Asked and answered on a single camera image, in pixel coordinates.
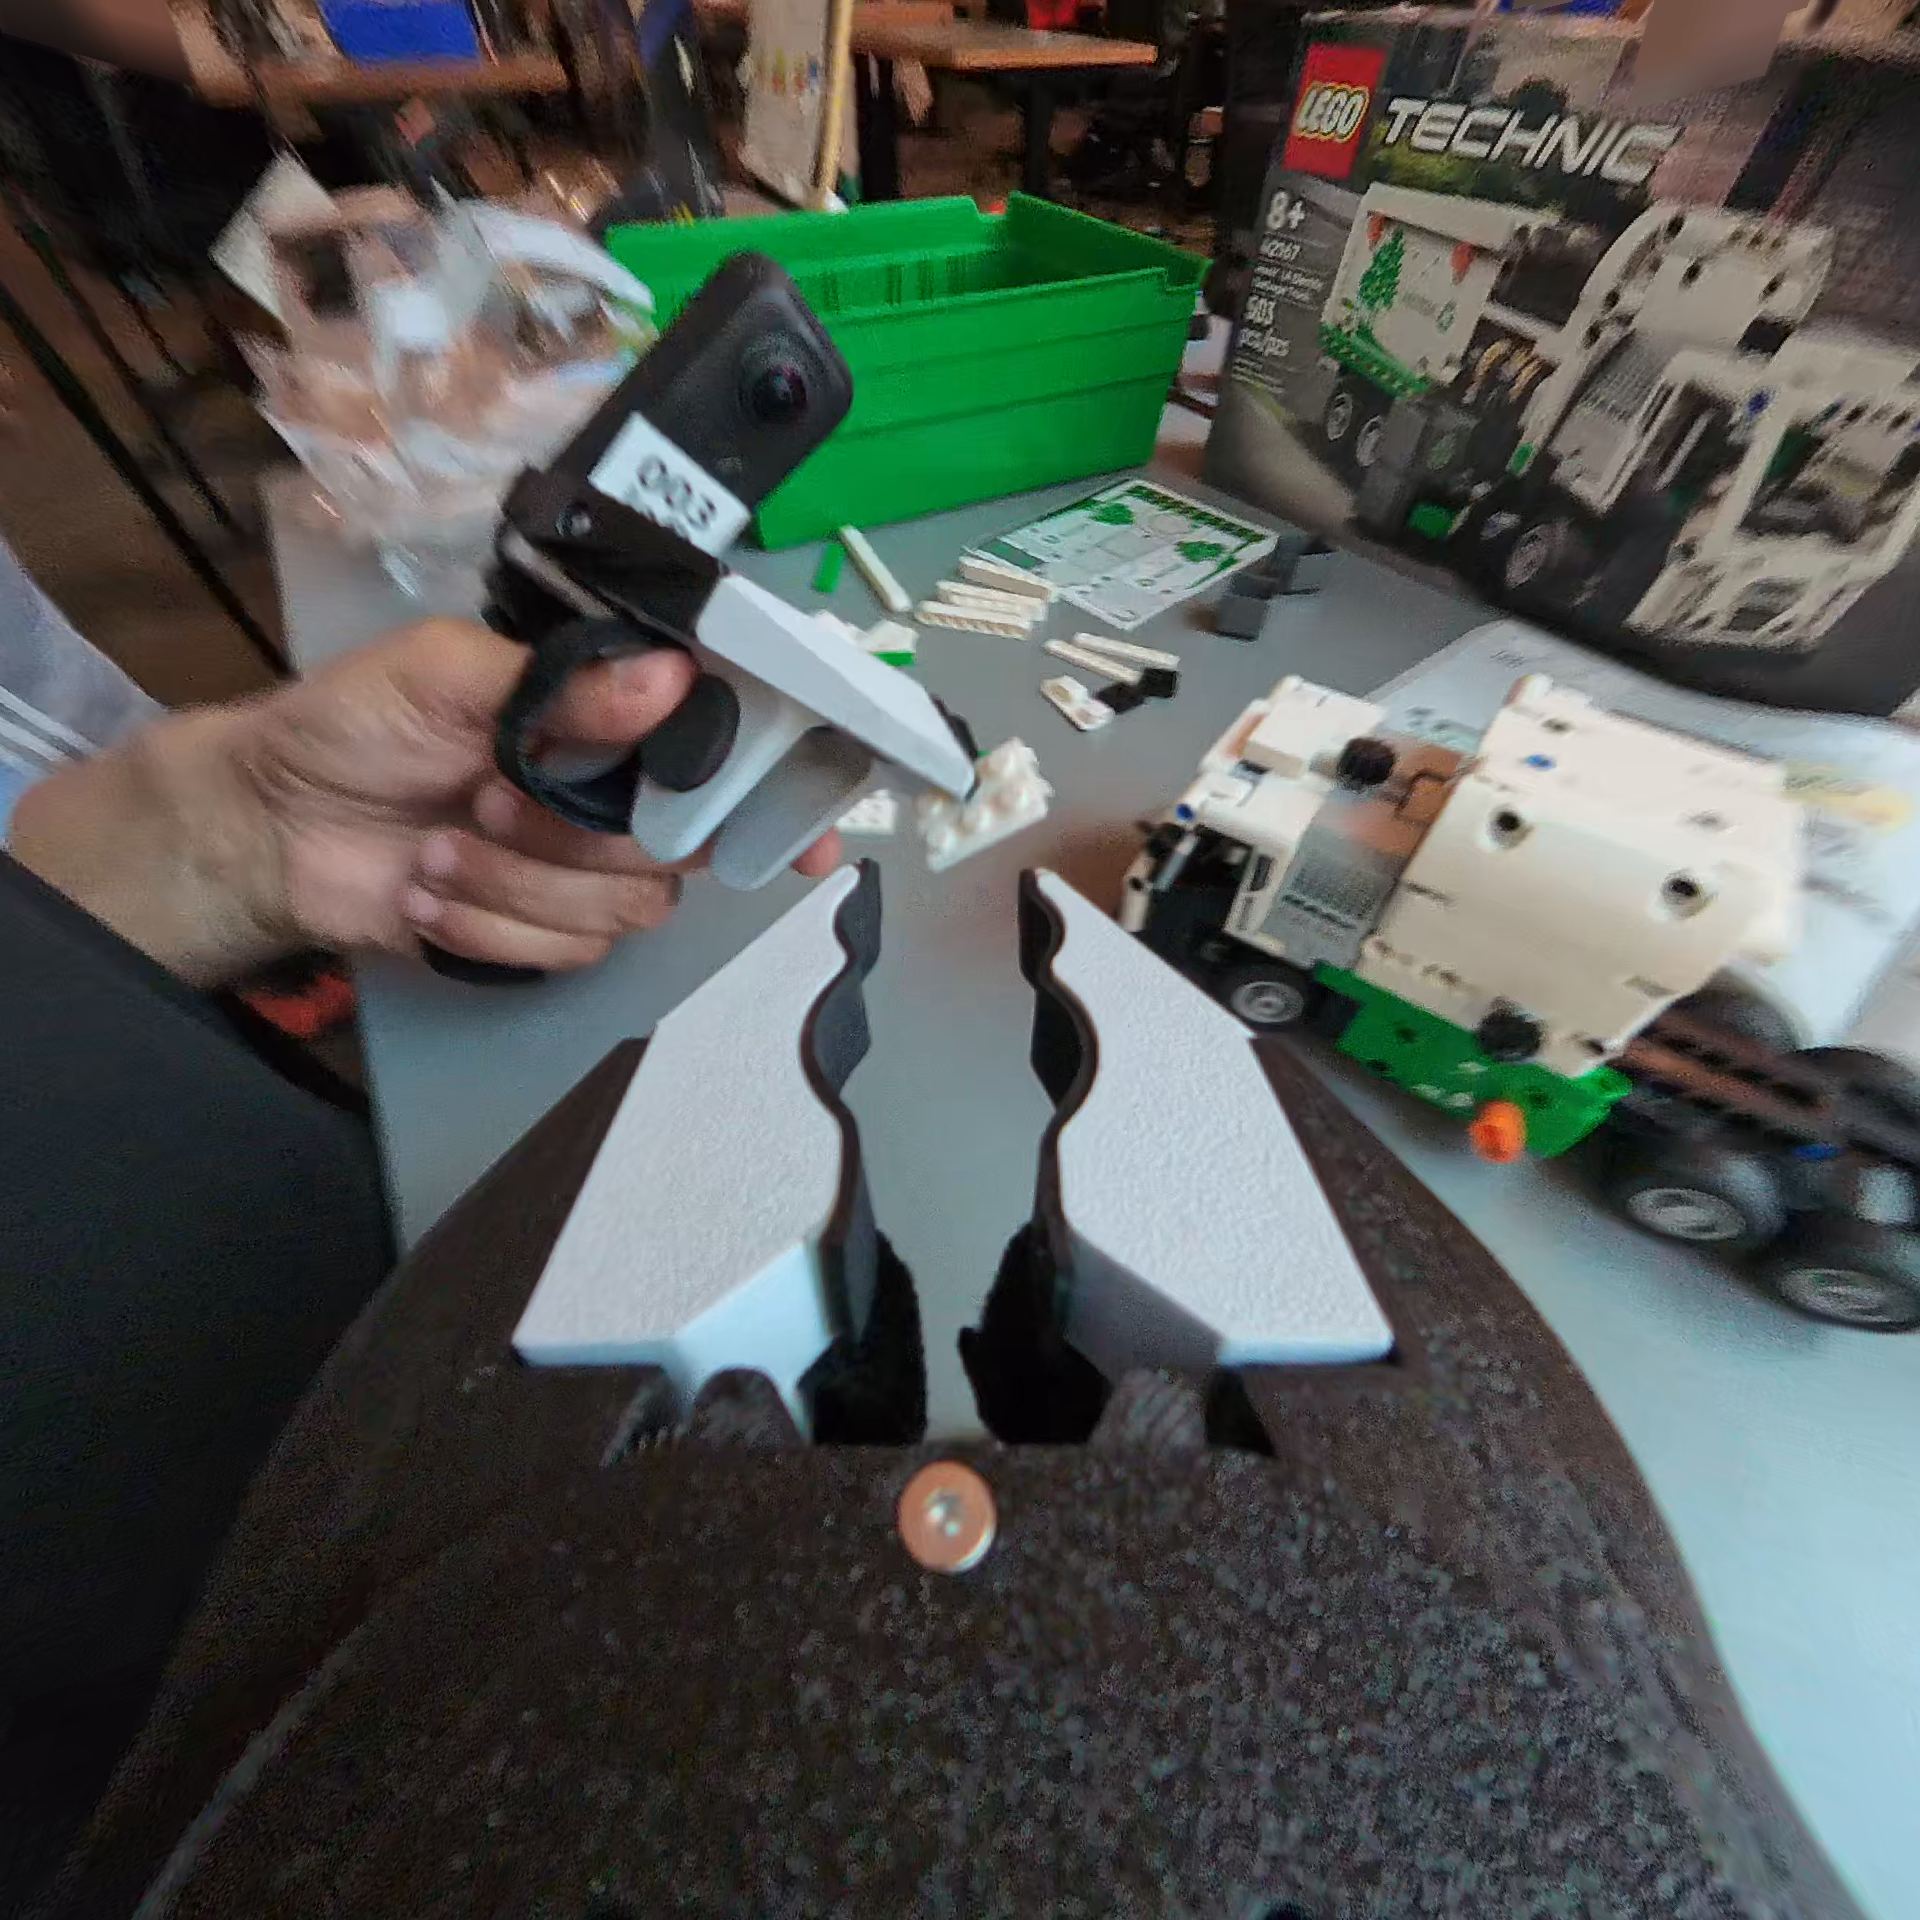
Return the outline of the scattered white lego beams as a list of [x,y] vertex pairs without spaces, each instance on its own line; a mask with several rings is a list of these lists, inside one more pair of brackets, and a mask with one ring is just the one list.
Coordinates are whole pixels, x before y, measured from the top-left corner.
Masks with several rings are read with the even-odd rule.
[[[1103,732],[1121,719],[1097,700],[1099,688],[1132,679],[1150,665],[1172,668],[1182,675],[1180,659],[1154,648],[1090,631],[1068,639],[1050,636],[1050,616],[1060,603],[1055,600],[1055,589],[1048,583],[993,568],[969,552],[952,564],[932,596],[913,600],[864,532],[849,525],[838,539],[849,554],[849,564],[883,610],[883,619],[870,629],[857,629],[826,610],[824,624],[887,665],[900,669],[918,665],[921,631],[1036,640],[1046,659],[1064,665],[1064,675],[1042,682],[1040,697],[1080,733]],[[969,727],[955,724],[955,732],[976,753],[976,759],[985,754],[975,744]]]

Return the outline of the white green lego truck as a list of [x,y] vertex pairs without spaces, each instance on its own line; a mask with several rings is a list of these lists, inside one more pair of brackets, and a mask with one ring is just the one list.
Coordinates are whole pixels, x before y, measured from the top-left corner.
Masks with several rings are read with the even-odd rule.
[[1804,927],[1769,759],[1522,677],[1450,747],[1287,677],[1150,824],[1119,921],[1255,1031],[1300,1026],[1561,1161],[1638,1232],[1834,1329],[1919,1325],[1916,1071],[1806,1044],[1738,970]]

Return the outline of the white lego plate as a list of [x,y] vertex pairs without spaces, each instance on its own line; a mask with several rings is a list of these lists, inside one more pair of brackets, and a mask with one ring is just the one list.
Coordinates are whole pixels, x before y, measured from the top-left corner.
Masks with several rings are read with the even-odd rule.
[[976,759],[976,781],[958,800],[926,792],[918,799],[918,835],[929,873],[947,873],[1050,816],[1055,786],[1040,757],[1010,737]]

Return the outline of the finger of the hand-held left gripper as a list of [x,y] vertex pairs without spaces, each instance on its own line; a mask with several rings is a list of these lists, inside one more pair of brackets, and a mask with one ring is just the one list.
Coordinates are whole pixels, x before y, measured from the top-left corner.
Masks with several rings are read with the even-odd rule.
[[720,579],[694,650],[736,695],[728,778],[762,778],[803,733],[834,730],[932,792],[975,794],[976,753],[918,679],[754,580]]

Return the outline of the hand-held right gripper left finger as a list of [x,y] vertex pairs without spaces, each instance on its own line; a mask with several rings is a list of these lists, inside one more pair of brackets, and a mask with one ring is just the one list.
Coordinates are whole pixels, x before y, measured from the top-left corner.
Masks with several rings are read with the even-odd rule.
[[920,1303],[843,1100],[878,957],[860,859],[658,1023],[512,1332],[521,1363],[654,1368],[682,1408],[748,1372],[807,1437],[923,1437]]

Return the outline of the green plastic bin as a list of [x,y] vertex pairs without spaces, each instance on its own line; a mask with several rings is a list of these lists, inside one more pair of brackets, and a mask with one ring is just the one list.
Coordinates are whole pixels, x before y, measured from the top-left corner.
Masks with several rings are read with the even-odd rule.
[[734,253],[798,284],[852,376],[849,419],[756,516],[778,552],[1144,465],[1209,261],[1014,195],[616,224],[656,323]]

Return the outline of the lego instruction booklet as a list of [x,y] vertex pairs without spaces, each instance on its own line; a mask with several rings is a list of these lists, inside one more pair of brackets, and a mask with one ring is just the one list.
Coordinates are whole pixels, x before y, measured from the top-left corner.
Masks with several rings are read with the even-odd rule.
[[1722,700],[1518,619],[1494,619],[1370,693],[1395,724],[1452,747],[1483,732],[1514,682],[1548,675],[1598,707],[1775,759],[1809,812],[1806,929],[1756,973],[1810,1043],[1858,1043],[1886,971],[1916,956],[1919,744],[1883,719]]

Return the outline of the orange object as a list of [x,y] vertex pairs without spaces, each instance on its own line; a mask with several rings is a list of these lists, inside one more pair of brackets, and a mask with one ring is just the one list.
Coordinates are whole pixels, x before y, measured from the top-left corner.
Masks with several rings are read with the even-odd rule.
[[318,1040],[358,1019],[353,973],[335,954],[303,951],[248,977],[236,997],[295,1040]]

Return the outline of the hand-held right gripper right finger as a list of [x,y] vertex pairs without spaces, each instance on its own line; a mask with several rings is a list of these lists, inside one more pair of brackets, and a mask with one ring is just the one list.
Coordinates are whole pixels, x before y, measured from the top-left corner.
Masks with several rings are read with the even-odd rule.
[[1028,1220],[961,1336],[985,1431],[1081,1442],[1132,1373],[1392,1361],[1249,1029],[1056,872],[1019,876],[1018,960],[1050,1116]]

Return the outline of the person's dark clothing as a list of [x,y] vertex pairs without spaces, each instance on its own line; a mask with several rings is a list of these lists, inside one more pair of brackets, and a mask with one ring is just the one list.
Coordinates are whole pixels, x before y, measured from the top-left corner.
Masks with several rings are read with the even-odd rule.
[[4,858],[7,1909],[96,1805],[258,1463],[392,1268],[366,1100]]

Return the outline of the clear plastic bags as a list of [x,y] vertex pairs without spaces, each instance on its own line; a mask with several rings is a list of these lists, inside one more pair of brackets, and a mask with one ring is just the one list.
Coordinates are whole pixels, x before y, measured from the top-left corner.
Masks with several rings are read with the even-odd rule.
[[324,189],[280,155],[210,264],[263,312],[257,410],[318,505],[417,602],[464,595],[497,505],[634,370],[649,288],[545,209]]

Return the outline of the printed lego set box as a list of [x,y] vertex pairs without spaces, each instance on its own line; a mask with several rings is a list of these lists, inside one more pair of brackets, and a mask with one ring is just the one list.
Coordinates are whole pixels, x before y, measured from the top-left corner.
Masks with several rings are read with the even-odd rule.
[[1674,682],[1914,723],[1916,5],[1692,59],[1663,9],[1233,8],[1204,476]]

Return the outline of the wooden table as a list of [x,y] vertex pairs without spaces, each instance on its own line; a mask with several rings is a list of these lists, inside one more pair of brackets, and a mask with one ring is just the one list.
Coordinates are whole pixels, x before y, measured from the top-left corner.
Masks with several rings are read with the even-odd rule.
[[921,65],[931,75],[1002,80],[1023,106],[1023,192],[1052,200],[1050,140],[1056,106],[1071,80],[1152,68],[1152,42],[1087,32],[1042,32],[961,16],[952,5],[852,5],[856,152],[866,203],[900,197],[900,129],[896,68]]

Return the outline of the green white sticker sheet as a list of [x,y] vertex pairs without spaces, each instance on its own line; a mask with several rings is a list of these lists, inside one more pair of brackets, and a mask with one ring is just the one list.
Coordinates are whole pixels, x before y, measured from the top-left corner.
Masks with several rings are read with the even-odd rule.
[[969,554],[1040,580],[1056,602],[1134,634],[1271,557],[1278,547],[1274,525],[1127,479]]

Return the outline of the person's left hand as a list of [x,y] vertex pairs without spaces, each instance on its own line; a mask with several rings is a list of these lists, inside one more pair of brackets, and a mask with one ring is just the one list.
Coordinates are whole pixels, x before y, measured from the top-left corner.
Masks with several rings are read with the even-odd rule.
[[238,704],[176,712],[15,808],[28,873],[202,987],[305,948],[588,970],[706,853],[563,824],[494,761],[523,650],[430,617]]

